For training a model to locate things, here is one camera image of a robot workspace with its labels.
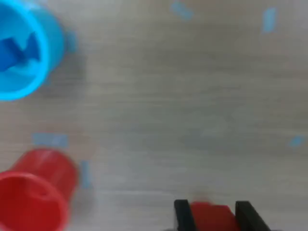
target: blue paper scrap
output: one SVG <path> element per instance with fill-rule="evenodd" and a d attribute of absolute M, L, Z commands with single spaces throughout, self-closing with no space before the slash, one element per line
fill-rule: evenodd
<path fill-rule="evenodd" d="M 66 48 L 68 52 L 77 50 L 77 37 L 74 31 L 68 31 L 66 34 Z"/>
<path fill-rule="evenodd" d="M 33 133 L 32 140 L 35 146 L 66 148 L 68 144 L 67 135 L 58 133 Z"/>
<path fill-rule="evenodd" d="M 294 148 L 299 147 L 304 142 L 304 139 L 304 136 L 295 136 L 293 139 L 291 139 L 289 146 Z"/>
<path fill-rule="evenodd" d="M 185 4 L 178 1 L 172 3 L 171 11 L 178 14 L 184 20 L 190 20 L 193 17 L 192 10 L 188 9 Z"/>
<path fill-rule="evenodd" d="M 80 162 L 80 175 L 81 175 L 81 187 L 83 189 L 88 189 L 91 187 L 91 180 L 90 180 L 90 166 L 89 162 L 83 160 Z"/>
<path fill-rule="evenodd" d="M 270 7 L 263 12 L 263 33 L 272 32 L 276 25 L 276 8 Z"/>

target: plastic cup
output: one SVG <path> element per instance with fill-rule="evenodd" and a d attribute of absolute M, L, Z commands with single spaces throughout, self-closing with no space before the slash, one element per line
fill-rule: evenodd
<path fill-rule="evenodd" d="M 0 173 L 0 228 L 62 231 L 78 170 L 62 152 L 34 149 Z"/>
<path fill-rule="evenodd" d="M 39 59 L 26 59 L 0 72 L 0 100 L 16 100 L 31 94 L 64 55 L 63 30 L 46 8 L 30 0 L 0 0 L 0 40 L 13 39 L 25 51 L 31 34 Z"/>

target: cup rim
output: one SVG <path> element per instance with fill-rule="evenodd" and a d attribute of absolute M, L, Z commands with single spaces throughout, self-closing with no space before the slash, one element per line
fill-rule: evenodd
<path fill-rule="evenodd" d="M 62 231 L 65 228 L 69 217 L 68 202 L 56 189 L 56 187 L 54 187 L 50 182 L 46 181 L 45 179 L 27 172 L 7 170 L 0 173 L 0 180 L 9 178 L 23 178 L 27 180 L 32 180 L 38 183 L 39 185 L 42 185 L 44 188 L 46 188 L 49 194 L 53 195 L 53 197 L 56 198 L 57 203 L 59 204 L 60 222 L 59 226 L 56 228 L 55 231 Z M 1 221 L 0 221 L 0 228 L 3 229 L 4 231 L 12 231 L 8 227 L 6 227 Z"/>

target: table surface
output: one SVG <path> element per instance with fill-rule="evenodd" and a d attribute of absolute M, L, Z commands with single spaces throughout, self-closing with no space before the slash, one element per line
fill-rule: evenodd
<path fill-rule="evenodd" d="M 182 3 L 190 20 L 171 0 L 47 1 L 78 50 L 34 94 L 0 103 L 1 169 L 33 133 L 66 134 L 93 184 L 69 231 L 170 229 L 181 198 L 250 200 L 270 228 L 307 230 L 308 1 Z"/>

